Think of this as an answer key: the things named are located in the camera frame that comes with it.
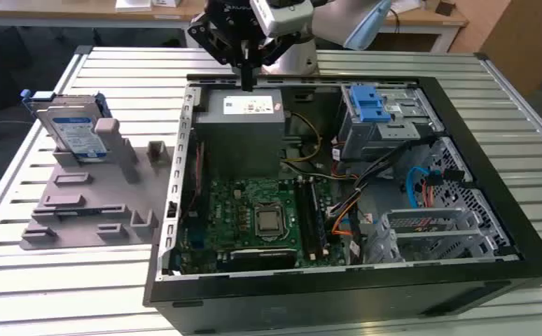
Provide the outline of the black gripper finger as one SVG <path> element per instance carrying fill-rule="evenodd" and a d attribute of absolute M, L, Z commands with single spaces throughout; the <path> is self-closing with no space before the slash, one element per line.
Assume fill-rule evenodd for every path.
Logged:
<path fill-rule="evenodd" d="M 243 91 L 248 91 L 248 62 L 242 43 L 246 40 L 227 21 L 214 22 L 214 15 L 202 13 L 188 26 L 188 35 L 222 64 L 230 64 L 239 76 Z"/>
<path fill-rule="evenodd" d="M 268 43 L 263 39 L 248 41 L 247 52 L 247 91 L 251 92 L 258 84 L 258 74 L 262 66 L 272 65 L 290 47 L 299 40 L 300 34 L 292 33 L 272 38 Z"/>

